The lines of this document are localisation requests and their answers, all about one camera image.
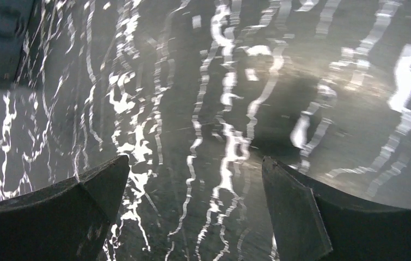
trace black table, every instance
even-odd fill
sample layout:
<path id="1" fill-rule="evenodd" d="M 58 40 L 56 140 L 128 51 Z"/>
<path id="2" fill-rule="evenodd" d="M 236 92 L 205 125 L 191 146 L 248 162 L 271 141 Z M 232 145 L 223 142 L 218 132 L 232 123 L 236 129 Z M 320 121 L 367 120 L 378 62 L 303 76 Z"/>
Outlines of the black table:
<path id="1" fill-rule="evenodd" d="M 278 259 L 263 155 L 411 208 L 411 1 L 314 4 L 43 1 L 0 201 L 129 154 L 102 260 Z"/>

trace glossy surface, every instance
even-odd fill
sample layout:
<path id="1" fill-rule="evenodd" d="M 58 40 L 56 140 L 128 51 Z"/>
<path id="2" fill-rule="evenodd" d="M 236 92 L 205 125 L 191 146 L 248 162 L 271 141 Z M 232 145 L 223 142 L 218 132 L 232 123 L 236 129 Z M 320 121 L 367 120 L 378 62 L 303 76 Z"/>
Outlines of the glossy surface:
<path id="1" fill-rule="evenodd" d="M 0 200 L 130 154 L 103 260 L 277 259 L 264 154 L 411 208 L 411 1 L 46 0 L 34 17 L 36 91 L 0 91 Z"/>

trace black rectangular object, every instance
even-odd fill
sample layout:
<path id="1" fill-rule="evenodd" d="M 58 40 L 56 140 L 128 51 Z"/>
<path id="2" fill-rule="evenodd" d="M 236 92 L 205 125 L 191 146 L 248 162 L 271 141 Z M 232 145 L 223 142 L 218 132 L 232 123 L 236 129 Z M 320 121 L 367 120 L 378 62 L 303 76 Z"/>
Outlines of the black rectangular object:
<path id="1" fill-rule="evenodd" d="M 0 80 L 13 82 L 36 0 L 0 0 Z"/>

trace marble surface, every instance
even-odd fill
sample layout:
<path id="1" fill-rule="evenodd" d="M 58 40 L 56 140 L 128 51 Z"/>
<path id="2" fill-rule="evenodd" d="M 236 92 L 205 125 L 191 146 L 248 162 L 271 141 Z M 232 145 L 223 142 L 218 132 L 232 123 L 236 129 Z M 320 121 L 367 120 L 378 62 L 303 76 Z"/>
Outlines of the marble surface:
<path id="1" fill-rule="evenodd" d="M 129 154 L 101 260 L 278 260 L 270 155 L 411 208 L 411 1 L 43 0 L 0 201 Z"/>

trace dark object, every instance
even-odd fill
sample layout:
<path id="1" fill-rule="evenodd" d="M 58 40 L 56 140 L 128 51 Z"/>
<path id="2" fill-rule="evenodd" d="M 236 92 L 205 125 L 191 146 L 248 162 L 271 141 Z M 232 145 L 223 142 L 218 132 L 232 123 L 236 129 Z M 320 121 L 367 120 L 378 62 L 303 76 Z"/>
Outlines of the dark object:
<path id="1" fill-rule="evenodd" d="M 36 0 L 0 0 L 0 81 L 13 82 Z"/>
<path id="2" fill-rule="evenodd" d="M 411 260 L 411 209 L 352 196 L 269 157 L 262 175 L 281 260 Z"/>
<path id="3" fill-rule="evenodd" d="M 0 202 L 0 260 L 95 260 L 128 179 L 120 156 L 50 187 Z"/>

